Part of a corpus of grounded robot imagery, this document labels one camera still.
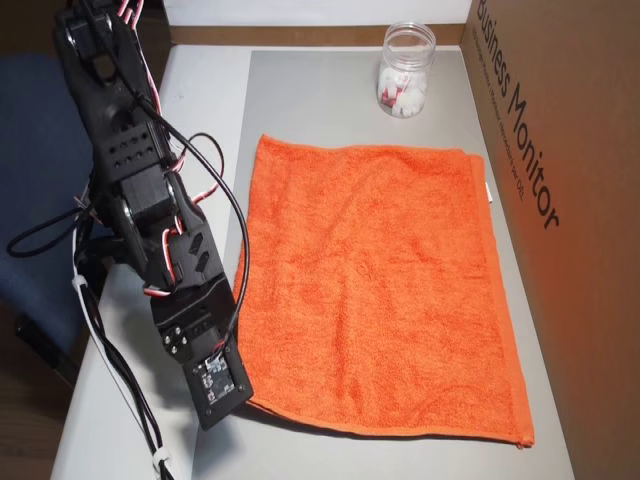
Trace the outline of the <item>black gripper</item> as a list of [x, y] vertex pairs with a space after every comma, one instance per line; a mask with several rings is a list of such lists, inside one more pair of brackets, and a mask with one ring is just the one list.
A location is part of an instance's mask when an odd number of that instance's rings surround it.
[[192, 370], [207, 358], [225, 358], [239, 367], [233, 339], [225, 334], [236, 303], [225, 274], [150, 302], [152, 318], [167, 354], [182, 369]]

